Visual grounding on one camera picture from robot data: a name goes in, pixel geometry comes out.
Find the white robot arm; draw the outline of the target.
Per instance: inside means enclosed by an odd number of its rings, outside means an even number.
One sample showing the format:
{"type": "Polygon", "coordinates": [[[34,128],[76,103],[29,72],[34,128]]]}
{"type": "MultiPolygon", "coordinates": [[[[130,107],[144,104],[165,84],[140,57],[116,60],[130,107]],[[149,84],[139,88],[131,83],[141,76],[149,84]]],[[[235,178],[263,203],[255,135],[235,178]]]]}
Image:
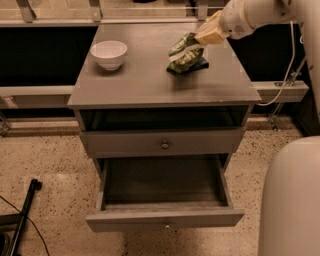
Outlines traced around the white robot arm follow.
{"type": "MultiPolygon", "coordinates": [[[[294,19],[302,28],[314,101],[320,108],[320,0],[229,0],[214,27],[240,39],[294,19]]],[[[258,256],[320,256],[320,137],[295,140],[269,165],[262,195],[258,256]]]]}

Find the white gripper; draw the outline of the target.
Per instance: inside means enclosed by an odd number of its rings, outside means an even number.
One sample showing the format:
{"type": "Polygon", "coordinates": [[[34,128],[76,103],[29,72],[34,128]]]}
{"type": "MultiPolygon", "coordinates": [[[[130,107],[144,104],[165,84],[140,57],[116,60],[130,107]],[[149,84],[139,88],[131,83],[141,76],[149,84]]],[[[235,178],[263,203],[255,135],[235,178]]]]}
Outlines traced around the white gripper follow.
{"type": "Polygon", "coordinates": [[[246,16],[245,0],[230,0],[222,11],[216,11],[197,29],[195,39],[203,45],[221,44],[227,37],[238,40],[253,32],[246,16]]]}

